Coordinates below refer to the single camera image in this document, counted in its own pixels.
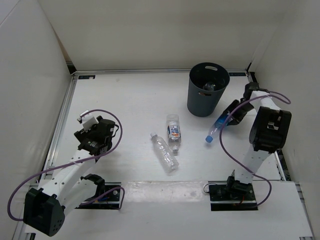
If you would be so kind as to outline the blue label plastic bottle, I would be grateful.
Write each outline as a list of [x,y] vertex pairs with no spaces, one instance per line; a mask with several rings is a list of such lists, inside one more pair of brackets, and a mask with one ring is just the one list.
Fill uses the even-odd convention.
[[211,128],[208,131],[208,134],[205,138],[205,141],[210,144],[213,140],[217,139],[219,134],[220,134],[220,130],[224,124],[224,122],[226,121],[226,119],[228,118],[229,114],[228,113],[223,113],[215,122],[214,124],[211,126]]

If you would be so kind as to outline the short labelled plastic bottle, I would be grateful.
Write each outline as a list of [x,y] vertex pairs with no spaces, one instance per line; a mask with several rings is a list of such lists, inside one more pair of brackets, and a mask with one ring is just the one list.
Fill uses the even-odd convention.
[[182,138],[180,121],[177,114],[169,114],[166,117],[168,146],[176,155],[180,149]]

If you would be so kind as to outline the clear plastic bottle white cap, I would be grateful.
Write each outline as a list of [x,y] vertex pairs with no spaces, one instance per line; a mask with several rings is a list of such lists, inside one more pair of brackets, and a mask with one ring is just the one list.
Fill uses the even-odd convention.
[[150,137],[154,153],[160,161],[164,171],[167,174],[170,174],[177,170],[179,163],[165,140],[155,132],[152,132]]

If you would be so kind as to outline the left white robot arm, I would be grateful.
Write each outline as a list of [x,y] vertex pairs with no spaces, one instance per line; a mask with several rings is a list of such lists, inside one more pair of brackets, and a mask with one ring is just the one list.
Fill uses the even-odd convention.
[[112,148],[114,130],[119,126],[110,119],[92,114],[81,117],[82,129],[74,133],[79,141],[76,152],[50,181],[39,189],[31,188],[24,202],[22,221],[52,237],[62,227],[66,216],[82,202],[105,195],[105,181],[96,174],[84,175]]

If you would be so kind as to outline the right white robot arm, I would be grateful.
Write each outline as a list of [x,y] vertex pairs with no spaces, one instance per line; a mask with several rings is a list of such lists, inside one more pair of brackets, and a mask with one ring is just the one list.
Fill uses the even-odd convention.
[[240,167],[233,170],[227,178],[226,186],[221,190],[230,200],[247,195],[264,160],[285,145],[292,114],[279,108],[273,99],[291,103],[284,95],[260,88],[256,82],[250,82],[244,88],[243,97],[234,100],[222,113],[224,120],[221,128],[224,129],[238,125],[248,112],[256,111],[249,133],[249,149],[242,161],[235,161]]

